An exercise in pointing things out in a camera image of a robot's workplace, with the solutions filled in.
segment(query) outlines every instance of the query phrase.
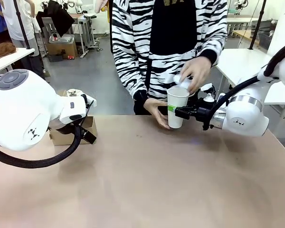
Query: brown wig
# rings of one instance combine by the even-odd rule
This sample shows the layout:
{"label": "brown wig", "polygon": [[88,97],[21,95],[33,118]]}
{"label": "brown wig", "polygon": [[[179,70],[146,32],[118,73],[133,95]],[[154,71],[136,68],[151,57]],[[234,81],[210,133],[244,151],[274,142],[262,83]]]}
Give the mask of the brown wig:
{"label": "brown wig", "polygon": [[9,42],[0,44],[0,57],[12,54],[16,52],[16,47]]}

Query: zebra print jacket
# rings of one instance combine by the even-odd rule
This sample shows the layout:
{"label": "zebra print jacket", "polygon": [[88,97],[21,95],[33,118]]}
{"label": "zebra print jacket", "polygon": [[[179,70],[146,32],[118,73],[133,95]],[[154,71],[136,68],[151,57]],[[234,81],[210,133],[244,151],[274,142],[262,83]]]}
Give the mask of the zebra print jacket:
{"label": "zebra print jacket", "polygon": [[[185,53],[156,55],[150,51],[154,1],[113,1],[112,40],[115,65],[123,86],[135,100],[135,94],[139,91],[147,94],[147,97],[165,101],[167,89],[173,86],[167,81],[171,78],[170,75],[179,74],[186,61],[209,50],[215,54],[214,61],[211,62],[213,65],[217,64],[227,37],[227,0],[195,0],[195,47]],[[150,67],[149,59],[152,59],[149,70],[151,75],[146,79]]]}

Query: gray pants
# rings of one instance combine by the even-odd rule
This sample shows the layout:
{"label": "gray pants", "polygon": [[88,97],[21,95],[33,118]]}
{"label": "gray pants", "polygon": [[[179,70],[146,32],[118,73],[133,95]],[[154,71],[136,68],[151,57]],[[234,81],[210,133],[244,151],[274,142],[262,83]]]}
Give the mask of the gray pants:
{"label": "gray pants", "polygon": [[[22,48],[22,47],[26,48],[27,47],[24,40],[11,39],[11,41],[13,42],[15,47],[17,47],[17,48]],[[40,59],[39,59],[39,49],[38,49],[37,41],[35,38],[29,39],[28,41],[29,41],[28,42],[29,47],[34,48],[35,51],[31,56],[26,56],[26,57],[22,58],[21,62],[22,62],[25,69],[31,70],[34,73],[36,73],[37,75],[39,75],[40,77],[44,78],[42,64],[41,64]]]}

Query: person's right hand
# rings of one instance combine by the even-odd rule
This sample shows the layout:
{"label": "person's right hand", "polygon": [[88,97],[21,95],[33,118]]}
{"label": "person's right hand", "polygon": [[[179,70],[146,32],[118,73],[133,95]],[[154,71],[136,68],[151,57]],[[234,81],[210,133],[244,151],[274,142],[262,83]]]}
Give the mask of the person's right hand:
{"label": "person's right hand", "polygon": [[159,106],[168,106],[167,102],[159,101],[154,98],[148,98],[143,107],[157,120],[160,126],[170,129],[168,126],[168,117],[164,116],[159,110]]}

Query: paper cup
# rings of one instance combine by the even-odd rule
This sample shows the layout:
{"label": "paper cup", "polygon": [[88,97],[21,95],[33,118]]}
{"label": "paper cup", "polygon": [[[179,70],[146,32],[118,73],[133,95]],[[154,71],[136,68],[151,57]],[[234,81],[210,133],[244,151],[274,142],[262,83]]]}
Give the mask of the paper cup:
{"label": "paper cup", "polygon": [[[167,90],[168,106],[183,107],[187,105],[189,92],[180,87],[172,87]],[[182,118],[176,117],[174,112],[168,111],[168,125],[171,128],[180,128],[182,126]]]}

